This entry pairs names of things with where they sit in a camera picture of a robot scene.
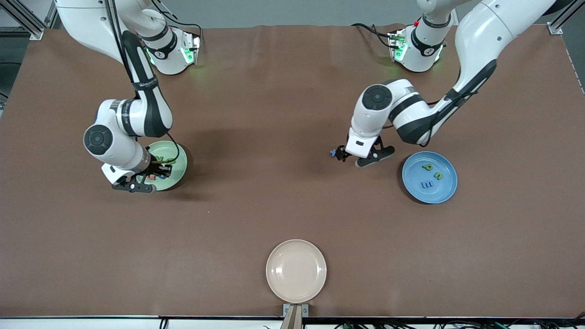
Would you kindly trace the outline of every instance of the cable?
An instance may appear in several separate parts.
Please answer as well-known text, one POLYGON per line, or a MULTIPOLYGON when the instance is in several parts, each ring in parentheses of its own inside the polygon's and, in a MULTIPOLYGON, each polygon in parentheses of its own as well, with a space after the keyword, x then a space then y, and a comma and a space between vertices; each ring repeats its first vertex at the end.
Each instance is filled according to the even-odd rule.
POLYGON ((116 45, 122 59, 122 64, 124 65, 126 74, 130 80, 132 80, 132 73, 130 72, 130 66, 128 65, 128 58, 126 57, 126 49, 122 45, 122 32, 120 29, 120 22, 118 21, 118 10, 116 9, 115 0, 106 0, 106 14, 108 15, 108 19, 110 21, 110 27, 112 28, 112 34, 116 40, 116 45))
POLYGON ((172 21, 172 22, 175 22, 175 23, 177 23, 177 24, 179 24, 179 25, 184 25, 184 26, 195 26, 195 27, 197 27, 197 28, 199 29, 199 35, 200 35, 200 36, 201 36, 201 38, 203 39, 203 28, 202 28, 202 27, 200 27, 200 25, 199 25, 199 24, 194 24, 194 23, 181 23, 181 22, 179 22, 179 21, 177 20, 177 19, 178 19, 178 17, 176 17, 176 16, 175 16, 175 14, 173 14, 173 13, 172 13, 172 15, 175 17, 175 19, 173 19, 172 17, 168 16, 168 12, 161 10, 161 9, 159 8, 159 6, 156 4, 156 2, 155 2, 154 0, 150 0, 150 2, 152 2, 152 4, 154 5, 154 7, 156 7, 156 9, 157 9, 157 10, 158 10, 158 11, 159 11, 159 12, 160 12, 160 13, 161 13, 161 14, 162 14, 164 17, 166 17, 166 18, 167 18, 167 19, 169 19, 170 21, 172 21))
POLYGON ((388 32, 386 34, 383 34, 383 33, 378 32, 378 30, 376 29, 376 26, 374 24, 371 25, 371 28, 368 27, 365 24, 362 24, 362 23, 355 23, 355 24, 352 24, 351 26, 357 26, 357 27, 360 27, 360 28, 365 28, 369 32, 374 33, 378 37, 378 40, 380 40, 380 42, 382 42, 382 44, 385 45, 386 47, 392 48, 392 49, 398 49, 397 46, 392 46, 392 45, 387 44, 386 42, 384 42, 384 40, 382 40, 381 37, 388 37, 388 34, 396 33, 397 31, 399 31, 401 29, 394 30, 394 31, 390 31, 390 32, 388 32))
POLYGON ((378 30, 376 30, 376 26, 374 24, 371 25, 371 28, 374 29, 374 33, 376 34, 376 36, 378 37, 378 40, 380 42, 382 42, 383 45, 385 45, 386 47, 391 48, 391 49, 399 49, 398 46, 392 46, 391 44, 387 44, 386 42, 384 42, 384 40, 382 40, 382 37, 378 33, 378 30))
POLYGON ((167 133, 167 136, 173 141, 173 143, 175 143, 175 147, 177 148, 177 156, 175 156, 174 158, 172 158, 171 160, 164 160, 164 161, 152 161, 152 163, 157 163, 159 165, 163 165, 165 163, 171 163, 175 160, 177 160, 179 158, 179 155, 181 154, 181 151, 179 150, 179 144, 177 144, 177 142, 175 142, 174 138, 171 136, 171 134, 167 133))
POLYGON ((427 104, 427 105, 435 105, 435 104, 437 104, 437 103, 438 103, 440 100, 442 100, 442 98, 440 98, 440 99, 438 99, 438 100, 436 100, 436 101, 434 101, 434 102, 430 102, 430 103, 429 103, 429 102, 427 102, 426 104, 427 104))
MULTIPOLYGON (((457 95, 457 97, 455 97, 454 99, 451 100, 451 103, 456 103, 456 102, 458 102, 463 97, 471 96, 471 95, 475 95, 475 94, 477 94, 477 91, 474 91, 474 92, 466 92, 465 94, 457 95)), ((435 116, 431 119, 431 121, 429 123, 429 138, 426 140, 426 143, 424 145, 423 144, 419 144, 422 148, 427 147, 429 145, 429 143, 431 142, 431 135, 433 133, 433 126, 436 125, 436 121, 435 120, 437 120, 437 118, 439 117, 439 114, 440 113, 441 113, 440 111, 436 112, 435 113, 435 116)))
MULTIPOLYGON (((453 329, 502 329, 502 328, 511 328, 513 325, 515 325, 516 323, 518 323, 519 321, 522 321, 521 324, 536 324, 540 327, 540 329, 561 329, 561 328, 577 328, 577 326, 579 324, 574 323, 574 321, 579 321, 582 318, 585 317, 585 312, 579 314, 576 318, 570 319, 570 320, 565 320, 562 319, 560 321, 557 322, 551 322, 551 321, 542 321, 539 319, 533 319, 533 318, 518 318, 515 321, 504 325, 504 324, 500 324, 500 323, 496 323, 494 322, 485 322, 485 323, 477 323, 477 322, 472 322, 472 321, 464 321, 464 320, 454 320, 454 321, 449 321, 443 324, 434 324, 432 329, 446 329, 447 326, 451 325, 454 328, 453 329)), ((415 329, 414 327, 411 327, 409 325, 407 325, 406 323, 402 323, 396 320, 390 320, 390 319, 376 319, 373 320, 373 322, 371 323, 372 325, 374 325, 374 328, 383 328, 386 329, 385 325, 388 325, 390 328, 392 329, 415 329)), ((345 323, 343 324, 338 324, 335 329, 338 328, 342 328, 344 325, 348 325, 351 326, 354 329, 364 329, 367 328, 366 324, 364 322, 361 323, 356 323, 354 321, 349 321, 349 319, 345 319, 345 323)))
POLYGON ((160 324, 159 324, 159 329, 167 329, 168 327, 168 319, 167 318, 161 318, 160 319, 160 324))
POLYGON ((384 34, 382 34, 382 33, 378 32, 378 31, 374 31, 372 28, 370 28, 369 26, 367 26, 367 25, 365 25, 365 24, 362 24, 362 23, 355 23, 355 24, 351 24, 351 26, 358 26, 358 27, 360 27, 360 28, 365 28, 366 30, 370 31, 371 33, 378 34, 379 36, 385 36, 385 37, 387 37, 387 36, 388 36, 388 35, 384 35, 384 34))

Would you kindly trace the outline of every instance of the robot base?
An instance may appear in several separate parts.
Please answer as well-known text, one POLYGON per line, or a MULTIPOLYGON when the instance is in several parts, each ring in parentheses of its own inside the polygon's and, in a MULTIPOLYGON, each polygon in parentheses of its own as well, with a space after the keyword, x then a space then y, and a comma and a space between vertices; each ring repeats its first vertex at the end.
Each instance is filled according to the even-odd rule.
POLYGON ((420 73, 429 70, 439 60, 443 46, 437 51, 431 49, 430 56, 423 56, 420 50, 412 45, 412 30, 414 27, 409 26, 406 29, 396 31, 396 34, 388 35, 389 44, 398 47, 398 49, 390 48, 390 58, 407 70, 420 73))

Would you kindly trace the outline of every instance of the black cable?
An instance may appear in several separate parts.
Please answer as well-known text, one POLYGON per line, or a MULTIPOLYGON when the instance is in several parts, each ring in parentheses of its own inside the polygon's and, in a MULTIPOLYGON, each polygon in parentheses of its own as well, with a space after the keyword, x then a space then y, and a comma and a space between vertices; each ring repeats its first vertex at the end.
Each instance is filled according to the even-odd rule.
POLYGON ((516 324, 516 322, 518 322, 518 321, 520 321, 520 319, 516 319, 516 320, 514 320, 514 322, 512 322, 512 323, 511 323, 511 324, 509 324, 509 325, 505 325, 505 327, 507 327, 507 328, 510 328, 510 327, 512 327, 514 324, 516 324))
POLYGON ((456 325, 456 324, 464 324, 463 327, 458 327, 459 329, 463 329, 463 328, 488 329, 490 327, 491 328, 494 328, 493 325, 487 326, 487 325, 481 325, 481 324, 476 323, 476 322, 467 322, 467 321, 450 321, 450 322, 441 324, 441 326, 439 328, 445 329, 445 327, 448 324, 453 324, 453 325, 456 325))
POLYGON ((181 154, 181 151, 179 150, 179 144, 177 144, 177 142, 175 142, 174 138, 171 136, 171 134, 167 133, 167 136, 173 141, 173 143, 175 143, 175 147, 177 148, 177 156, 175 156, 174 158, 172 158, 171 160, 165 160, 165 161, 152 161, 152 163, 157 163, 159 165, 163 165, 165 163, 171 163, 175 160, 177 160, 179 158, 179 155, 181 154))
MULTIPOLYGON (((466 97, 466 96, 471 96, 471 95, 475 95, 475 94, 477 94, 477 91, 474 91, 474 92, 467 92, 467 93, 465 93, 465 94, 460 94, 460 95, 457 95, 457 97, 455 97, 455 98, 454 98, 454 99, 451 101, 451 103, 458 102, 458 101, 459 101, 461 98, 463 98, 463 97, 466 97)), ((435 120, 437 120, 437 118, 439 117, 439 114, 440 114, 440 113, 441 113, 440 111, 439 111, 439 112, 437 112, 437 113, 435 113, 435 116, 434 116, 434 117, 431 119, 431 122, 429 123, 429 138, 426 140, 426 143, 425 143, 424 145, 423 145, 423 144, 419 144, 419 145, 420 145, 422 148, 425 148, 425 147, 427 147, 427 146, 429 145, 429 143, 431 142, 431 135, 432 135, 432 132, 433 132, 433 126, 436 124, 436 121, 435 121, 435 120)))
POLYGON ((120 53, 120 57, 122 59, 122 64, 124 65, 124 69, 126 70, 126 74, 132 81, 132 73, 130 72, 130 66, 128 65, 128 58, 126 57, 126 49, 122 44, 122 32, 120 29, 120 22, 118 20, 118 10, 116 9, 116 2, 115 0, 106 0, 106 14, 110 21, 110 27, 112 28, 112 34, 114 39, 116 40, 116 45, 118 47, 118 52, 120 53))
POLYGON ((426 104, 427 104, 427 105, 435 105, 435 104, 437 104, 437 103, 438 103, 438 102, 439 102, 441 99, 442 99, 442 98, 438 99, 437 101, 430 102, 430 103, 429 103, 429 102, 427 102, 426 104))
POLYGON ((384 40, 382 40, 382 37, 378 33, 378 30, 376 30, 376 26, 374 24, 371 25, 371 28, 374 29, 374 33, 376 34, 376 36, 378 37, 378 40, 380 42, 382 42, 383 45, 385 45, 386 47, 391 48, 391 49, 399 49, 398 46, 392 46, 391 44, 387 44, 386 42, 384 42, 384 40))
POLYGON ((371 33, 378 34, 379 36, 385 36, 385 37, 388 36, 388 34, 382 34, 382 33, 378 32, 378 31, 374 31, 372 28, 370 28, 369 26, 367 26, 365 24, 362 24, 362 23, 351 24, 351 26, 358 26, 360 28, 365 28, 366 30, 370 31, 371 33))
POLYGON ((368 27, 368 26, 367 26, 367 25, 365 25, 365 24, 362 24, 362 23, 355 23, 355 24, 352 24, 351 26, 358 26, 358 27, 360 27, 360 28, 365 28, 365 29, 366 29, 366 30, 368 30, 369 32, 371 32, 371 33, 374 33, 374 34, 375 34, 375 35, 378 37, 378 40, 379 40, 380 42, 382 42, 382 44, 383 44, 383 45, 385 45, 386 47, 388 47, 388 48, 392 48, 392 49, 398 49, 398 47, 397 47, 397 46, 392 46, 392 45, 390 45, 390 44, 387 44, 386 42, 384 42, 384 40, 382 40, 382 38, 381 38, 381 37, 388 37, 388 33, 390 33, 390 34, 392 34, 392 33, 396 33, 396 32, 397 32, 397 31, 399 31, 399 30, 390 31, 390 32, 388 32, 388 33, 386 33, 386 34, 383 34, 383 33, 380 33, 380 32, 378 32, 378 30, 376 29, 376 26, 375 26, 374 24, 372 24, 372 25, 371 25, 371 28, 370 28, 370 27, 368 27))
POLYGON ((167 329, 168 327, 168 319, 167 318, 161 318, 160 319, 160 324, 159 324, 159 329, 167 329))
POLYGON ((173 19, 171 16, 168 16, 168 12, 166 12, 166 11, 164 11, 164 10, 161 10, 161 9, 159 8, 159 6, 156 4, 156 2, 155 2, 154 0, 150 0, 150 2, 152 2, 152 4, 154 5, 154 7, 156 7, 156 9, 157 9, 157 10, 158 10, 158 11, 159 11, 159 12, 160 12, 160 13, 161 13, 161 14, 162 14, 164 17, 166 17, 166 18, 167 18, 167 19, 169 19, 170 21, 172 21, 172 22, 175 22, 175 23, 177 23, 177 24, 179 24, 179 25, 184 25, 184 26, 195 26, 196 28, 198 28, 198 29, 199 29, 199 35, 200 35, 200 36, 201 36, 201 38, 203 39, 203 28, 202 28, 202 27, 200 27, 200 25, 199 25, 199 24, 194 24, 194 23, 181 23, 181 22, 179 22, 179 21, 177 20, 177 19, 178 19, 178 17, 176 17, 176 16, 175 16, 175 14, 172 14, 173 16, 175 16, 175 19, 173 19))
POLYGON ((389 325, 392 328, 416 329, 414 327, 411 327, 410 325, 407 325, 406 323, 402 323, 402 322, 398 322, 398 321, 394 321, 394 320, 384 320, 384 321, 381 321, 381 323, 387 324, 387 325, 389 325))
POLYGON ((120 49, 121 49, 121 55, 122 55, 122 63, 124 64, 124 67, 126 68, 126 72, 128 73, 128 77, 130 78, 130 80, 132 80, 132 73, 130 72, 130 64, 128 63, 128 56, 126 54, 126 48, 124 47, 124 42, 122 41, 122 30, 120 28, 120 21, 118 20, 118 9, 116 8, 116 0, 110 0, 112 1, 112 6, 113 6, 113 14, 114 14, 114 18, 116 19, 116 31, 118 33, 118 42, 120 44, 120 49))

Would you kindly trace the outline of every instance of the gray floor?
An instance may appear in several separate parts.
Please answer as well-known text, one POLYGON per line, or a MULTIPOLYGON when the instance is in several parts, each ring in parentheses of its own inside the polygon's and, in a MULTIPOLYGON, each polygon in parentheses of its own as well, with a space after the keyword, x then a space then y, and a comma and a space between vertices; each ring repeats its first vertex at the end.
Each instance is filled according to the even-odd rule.
MULTIPOLYGON (((463 19, 479 0, 457 8, 463 19)), ((257 25, 387 25, 412 23, 420 17, 414 0, 165 0, 164 3, 183 22, 204 28, 246 28, 257 25)), ((544 17, 538 23, 552 18, 544 17)), ((577 73, 585 77, 585 9, 579 10, 564 26, 564 38, 577 73)), ((0 62, 22 62, 29 40, 25 37, 0 37, 0 62)), ((19 66, 0 64, 0 92, 10 95, 19 66)))

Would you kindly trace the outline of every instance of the plate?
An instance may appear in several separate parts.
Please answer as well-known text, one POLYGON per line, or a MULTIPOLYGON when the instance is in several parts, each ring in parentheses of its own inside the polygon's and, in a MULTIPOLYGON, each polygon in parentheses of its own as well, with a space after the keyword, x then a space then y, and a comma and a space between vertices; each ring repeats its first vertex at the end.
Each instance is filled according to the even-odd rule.
POLYGON ((435 152, 411 155, 402 167, 402 181, 413 197, 429 204, 445 202, 457 190, 455 168, 435 152))
MULTIPOLYGON (((187 171, 187 154, 181 145, 177 145, 179 146, 179 157, 174 163, 170 163, 173 167, 171 176, 165 179, 155 177, 154 180, 147 178, 144 181, 145 184, 154 185, 157 191, 163 191, 175 186, 183 178, 187 171)), ((162 157, 163 160, 171 160, 177 156, 177 147, 170 140, 160 140, 149 145, 149 152, 154 156, 162 157)), ((136 176, 136 181, 141 182, 142 176, 136 176)))
POLYGON ((266 279, 276 296, 293 304, 304 303, 325 284, 327 265, 323 254, 305 240, 279 244, 266 262, 266 279))

